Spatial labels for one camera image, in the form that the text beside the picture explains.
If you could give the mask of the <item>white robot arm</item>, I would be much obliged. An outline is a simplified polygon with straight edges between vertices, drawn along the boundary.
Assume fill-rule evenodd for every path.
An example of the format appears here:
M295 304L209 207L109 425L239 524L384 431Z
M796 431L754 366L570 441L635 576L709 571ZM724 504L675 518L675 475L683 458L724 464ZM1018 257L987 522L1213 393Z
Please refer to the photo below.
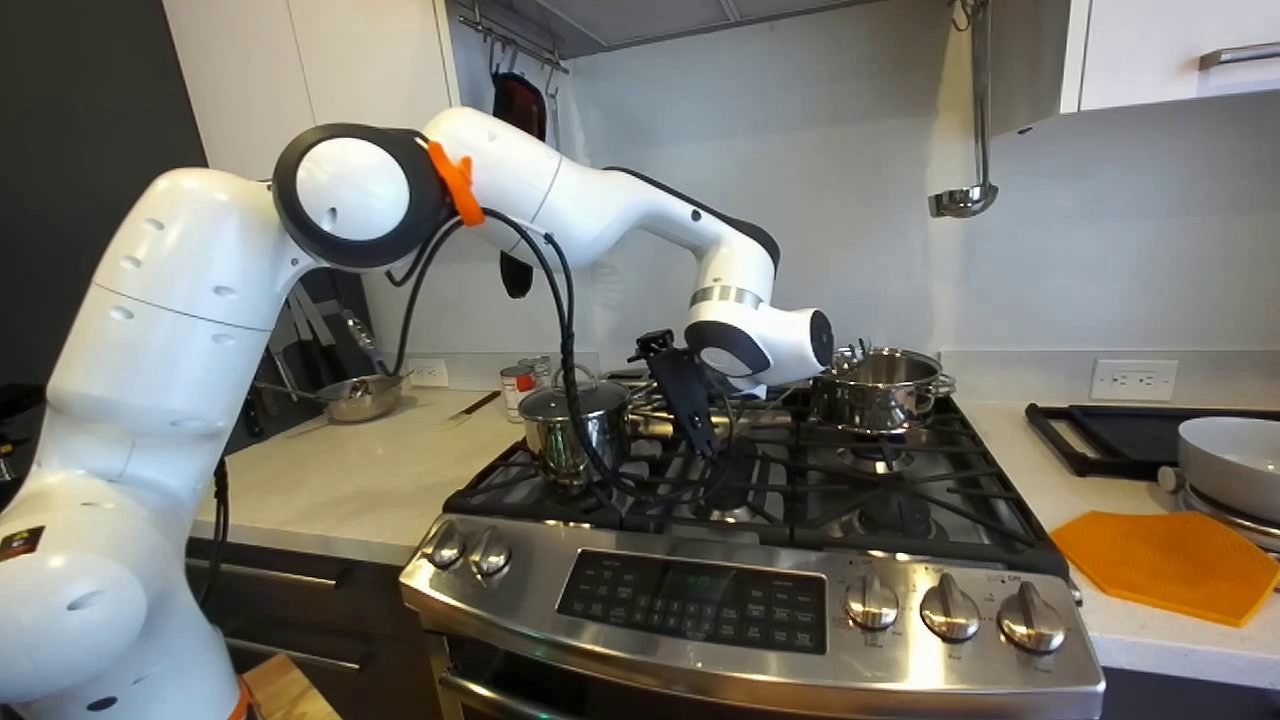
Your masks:
M453 220L507 220L522 262L572 270L656 231L697 257L683 343L709 368L774 387L832 361L824 312L774 304L766 228L476 107L310 130L263 182L173 168L95 266L0 518L0 704L21 720L248 720L186 576L198 509L302 275L397 266Z

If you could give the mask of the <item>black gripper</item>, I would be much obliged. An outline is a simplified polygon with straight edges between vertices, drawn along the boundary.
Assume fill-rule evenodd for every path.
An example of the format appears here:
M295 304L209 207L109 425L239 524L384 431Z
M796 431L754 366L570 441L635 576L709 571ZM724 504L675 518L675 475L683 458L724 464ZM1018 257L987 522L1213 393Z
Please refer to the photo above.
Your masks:
M656 380L675 431L697 450L697 454L716 454L716 425L714 425L714 375L704 372L704 366L697 361L694 350L675 343L672 328L661 331L645 331L635 341L635 361L650 368L650 375Z

